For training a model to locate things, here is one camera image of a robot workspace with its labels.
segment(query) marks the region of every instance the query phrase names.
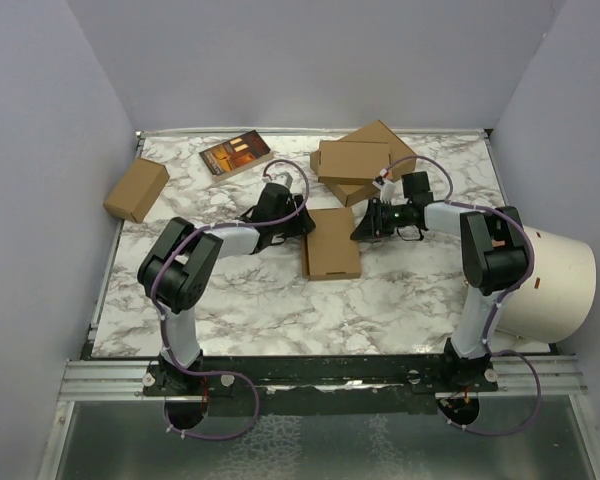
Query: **book cover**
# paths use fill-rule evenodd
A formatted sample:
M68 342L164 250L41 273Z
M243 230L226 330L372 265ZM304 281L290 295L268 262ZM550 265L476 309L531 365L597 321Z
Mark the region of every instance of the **book cover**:
M218 182L273 158L260 134L251 130L200 152L214 181Z

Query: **white marble surface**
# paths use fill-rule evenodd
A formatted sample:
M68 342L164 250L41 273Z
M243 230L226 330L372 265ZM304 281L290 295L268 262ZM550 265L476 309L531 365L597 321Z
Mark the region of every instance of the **white marble surface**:
M308 154L322 139L341 135L263 135L277 158L297 161L311 179L309 208L340 206L316 182ZM94 357L154 356L160 349L158 317L136 282L138 266L167 221L182 216L194 224L232 219L258 199L263 166L220 184L198 152L230 136L153 137L143 157L164 163L171 179L145 222L126 222L115 258ZM417 153L440 161L455 183L454 198L502 205L503 200L480 134L402 135ZM430 172L441 197L443 178ZM293 191L302 182L297 173ZM402 195L398 188L396 197ZM359 219L366 202L354 207ZM439 353L462 312L466 288L459 240L426 233L423 242L392 238L361 243L362 278L308 282L300 274L298 241L259 255L225 258L215 266L196 306L198 337L207 355L335 355ZM496 333L494 349L546 352L548 346Z

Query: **light purple wall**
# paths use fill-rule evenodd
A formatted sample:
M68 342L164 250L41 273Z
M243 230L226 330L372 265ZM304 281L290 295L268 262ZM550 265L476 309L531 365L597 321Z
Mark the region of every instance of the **light purple wall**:
M131 123L64 0L0 0L0 480L35 478L86 338Z
M561 0L68 0L136 129L493 127Z
M493 135L525 223L583 240L598 268L585 324L566 342L600 420L600 0L568 0Z

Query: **screw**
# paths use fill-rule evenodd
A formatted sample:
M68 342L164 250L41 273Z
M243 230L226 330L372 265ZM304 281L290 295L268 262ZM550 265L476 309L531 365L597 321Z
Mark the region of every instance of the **screw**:
M155 383L156 379L150 373L145 373L144 377L142 377L142 385L145 387L152 387Z
M420 383L420 372L418 372L417 370L409 370L409 373L407 374L407 380L409 380L409 383L411 385L417 385Z
M484 371L484 378L487 382L495 383L498 380L498 374L493 368L487 368Z
M233 378L233 375L222 375L220 377L220 383L222 383L222 385L225 387L230 387L233 385L234 380L235 379Z

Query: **small cardboard box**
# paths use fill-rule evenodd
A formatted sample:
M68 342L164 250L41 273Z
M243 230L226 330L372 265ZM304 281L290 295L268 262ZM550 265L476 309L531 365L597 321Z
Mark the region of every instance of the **small cardboard box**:
M395 162L401 158L416 154L380 120L376 120L366 127L362 127L355 132L342 137L338 141L388 143L389 157L391 162ZM316 174L319 158L319 151L313 152L310 156L311 169L316 172ZM415 170L415 166L415 160L403 162L392 170L390 178L393 181L399 180L402 175L413 172ZM371 198L378 193L378 189L373 185L347 185L333 183L327 183L326 185L345 207L355 205L356 203Z
M104 201L111 215L141 223L169 180L164 165L136 158Z
M389 166L389 144L371 142L320 142L318 181L369 185Z
M358 243L349 237L355 228L350 208L310 210L316 224L302 241L302 275L309 280L360 278Z

